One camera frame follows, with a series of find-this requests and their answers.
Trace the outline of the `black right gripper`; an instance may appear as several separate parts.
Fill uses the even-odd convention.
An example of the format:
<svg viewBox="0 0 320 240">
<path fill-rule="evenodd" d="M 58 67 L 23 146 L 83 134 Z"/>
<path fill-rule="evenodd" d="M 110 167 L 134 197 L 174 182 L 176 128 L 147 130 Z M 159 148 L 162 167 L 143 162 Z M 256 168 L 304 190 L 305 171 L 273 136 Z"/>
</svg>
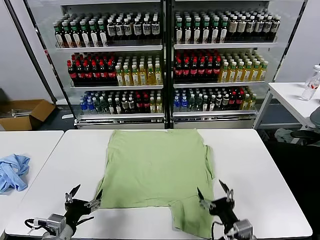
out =
<svg viewBox="0 0 320 240">
<path fill-rule="evenodd" d="M 233 228 L 234 223 L 239 221 L 233 212 L 235 207 L 234 190 L 229 189 L 221 180 L 219 180 L 219 183 L 226 193 L 226 197 L 210 201 L 204 198 L 199 188 L 197 188 L 197 195 L 200 205 L 208 209 L 212 216 L 218 216 L 224 226 L 224 231 L 229 232 Z"/>
</svg>

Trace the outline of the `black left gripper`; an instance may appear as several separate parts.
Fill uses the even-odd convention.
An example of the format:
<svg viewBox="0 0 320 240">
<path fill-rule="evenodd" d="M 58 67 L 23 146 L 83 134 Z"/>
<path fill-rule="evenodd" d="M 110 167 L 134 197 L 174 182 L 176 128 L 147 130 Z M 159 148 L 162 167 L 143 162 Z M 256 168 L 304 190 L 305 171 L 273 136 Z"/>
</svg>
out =
<svg viewBox="0 0 320 240">
<path fill-rule="evenodd" d="M 78 225 L 93 219 L 94 217 L 88 217 L 80 220 L 82 216 L 89 216 L 92 212 L 97 210 L 101 204 L 101 198 L 103 190 L 101 189 L 95 199 L 91 201 L 85 201 L 80 199 L 73 199 L 80 188 L 80 184 L 71 189 L 70 192 L 65 193 L 65 210 L 64 214 L 66 218 L 66 224 L 72 229 L 76 229 Z"/>
</svg>

